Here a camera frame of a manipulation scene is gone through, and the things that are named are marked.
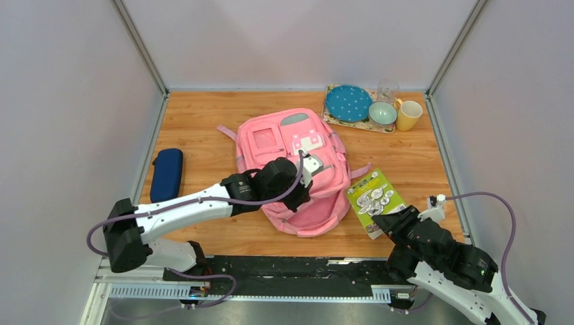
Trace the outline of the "pink student backpack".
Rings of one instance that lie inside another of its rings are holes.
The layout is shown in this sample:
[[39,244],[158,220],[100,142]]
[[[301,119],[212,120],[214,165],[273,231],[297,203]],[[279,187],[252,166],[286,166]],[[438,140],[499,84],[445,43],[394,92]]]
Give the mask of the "pink student backpack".
[[247,120],[232,131],[217,130],[236,143],[240,172],[261,169],[277,158],[303,166],[301,183],[309,186],[310,200],[293,212],[281,202],[265,204],[264,214],[274,227],[299,237],[329,232],[349,212],[346,191],[351,180],[368,173],[370,164],[352,170],[338,134],[314,111],[293,108]]

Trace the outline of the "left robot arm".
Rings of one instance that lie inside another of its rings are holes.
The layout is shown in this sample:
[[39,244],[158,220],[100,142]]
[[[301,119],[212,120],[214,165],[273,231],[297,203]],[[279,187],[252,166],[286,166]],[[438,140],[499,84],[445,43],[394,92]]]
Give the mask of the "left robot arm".
[[143,265],[175,269],[197,281],[206,261],[197,242],[175,242],[163,236],[180,228],[258,211],[278,202],[295,212],[310,200],[312,177],[321,167],[310,156],[297,162],[279,157],[261,169],[235,173],[194,194],[154,204],[114,203],[102,224],[110,269],[125,273]]

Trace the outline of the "green comic book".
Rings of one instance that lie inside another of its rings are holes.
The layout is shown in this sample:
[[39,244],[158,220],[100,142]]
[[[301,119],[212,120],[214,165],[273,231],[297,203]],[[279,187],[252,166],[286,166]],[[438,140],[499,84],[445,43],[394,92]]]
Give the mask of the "green comic book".
[[373,216],[396,213],[407,206],[379,168],[351,185],[346,195],[362,228],[372,240],[383,235],[383,231],[372,221]]

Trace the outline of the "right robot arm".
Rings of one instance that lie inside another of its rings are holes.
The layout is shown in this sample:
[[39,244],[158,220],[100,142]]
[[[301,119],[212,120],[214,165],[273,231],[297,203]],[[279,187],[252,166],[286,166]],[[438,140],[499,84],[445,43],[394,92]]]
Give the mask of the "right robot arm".
[[463,313],[473,324],[544,324],[504,287],[502,269],[488,253],[456,241],[431,217],[408,206],[372,221],[394,243],[385,263],[390,281],[419,286]]

